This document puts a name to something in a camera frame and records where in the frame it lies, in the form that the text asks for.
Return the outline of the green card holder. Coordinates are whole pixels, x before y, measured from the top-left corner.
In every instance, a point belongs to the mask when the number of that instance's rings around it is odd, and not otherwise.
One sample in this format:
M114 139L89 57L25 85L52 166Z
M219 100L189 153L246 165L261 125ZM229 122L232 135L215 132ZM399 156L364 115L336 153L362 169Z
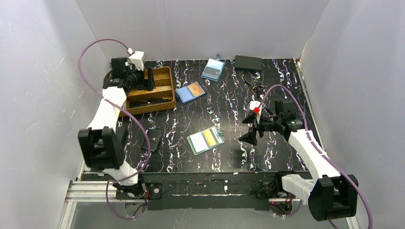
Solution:
M202 134L203 130L200 131L200 132L197 132L195 134L192 134L192 135L190 135L190 136L188 136L186 138L187 142L189 143L189 146L191 147L191 150L192 150L192 152L193 152L193 154L195 156L200 155L200 154L202 154L202 153L204 153L206 151L209 151L209 150L211 150L213 148L216 148L216 147L224 144L223 133L217 127L216 127L216 129L219 132L219 135L220 135L223 142L221 144L218 144L218 145L213 146L213 147L208 146L208 144L207 144L207 142L206 142L206 140L205 140L205 138L204 138L204 136Z

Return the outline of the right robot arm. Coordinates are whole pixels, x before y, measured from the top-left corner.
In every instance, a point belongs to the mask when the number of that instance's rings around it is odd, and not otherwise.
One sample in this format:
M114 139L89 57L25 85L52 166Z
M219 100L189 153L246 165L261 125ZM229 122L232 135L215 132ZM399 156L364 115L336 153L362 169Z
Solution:
M343 175L327 161L326 152L320 149L313 133L306 130L305 121L298 118L291 99L276 101L274 112L263 108L259 101L250 101L248 115L242 122L250 124L250 127L239 141L255 146L257 136L278 132L296 150L312 177L312 181L308 181L294 171L276 172L274 180L254 195L292 194L308 204L312 217L317 221L356 215L356 177Z

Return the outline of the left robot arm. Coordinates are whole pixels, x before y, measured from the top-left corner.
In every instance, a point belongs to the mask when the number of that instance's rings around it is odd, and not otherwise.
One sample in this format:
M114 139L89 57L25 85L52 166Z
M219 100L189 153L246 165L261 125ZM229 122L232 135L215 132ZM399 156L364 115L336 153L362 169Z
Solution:
M78 141L87 167L109 174L121 186L139 183L139 171L126 162L125 138L116 134L119 115L132 89L147 89L143 52L111 59L111 69L98 94L101 100L87 128L78 132Z

